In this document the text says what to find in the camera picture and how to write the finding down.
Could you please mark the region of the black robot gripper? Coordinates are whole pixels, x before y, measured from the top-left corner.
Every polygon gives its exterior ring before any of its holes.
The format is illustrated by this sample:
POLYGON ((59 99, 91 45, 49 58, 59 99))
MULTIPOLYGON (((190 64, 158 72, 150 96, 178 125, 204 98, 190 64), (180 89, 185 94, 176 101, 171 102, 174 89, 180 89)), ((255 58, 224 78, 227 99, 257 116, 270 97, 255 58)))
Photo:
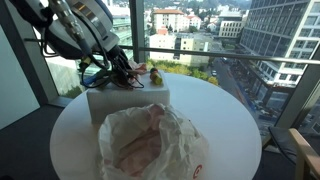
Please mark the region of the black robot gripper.
POLYGON ((107 57, 112 64, 112 72, 120 84, 126 84, 129 78, 131 67, 128 58, 118 45, 114 46, 108 53, 107 57))

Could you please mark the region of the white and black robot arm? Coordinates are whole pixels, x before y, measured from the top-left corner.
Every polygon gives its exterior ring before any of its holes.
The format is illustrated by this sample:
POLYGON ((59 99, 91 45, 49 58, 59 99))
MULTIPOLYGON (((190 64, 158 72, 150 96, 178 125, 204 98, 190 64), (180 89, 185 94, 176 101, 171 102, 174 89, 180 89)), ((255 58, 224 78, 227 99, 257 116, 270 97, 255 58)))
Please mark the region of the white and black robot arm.
POLYGON ((43 43, 65 59, 77 60, 79 71, 95 64, 100 71, 81 78, 84 86, 106 78, 124 84, 132 68, 120 38, 112 31, 113 16, 102 0, 9 0, 20 16, 40 31, 43 43))

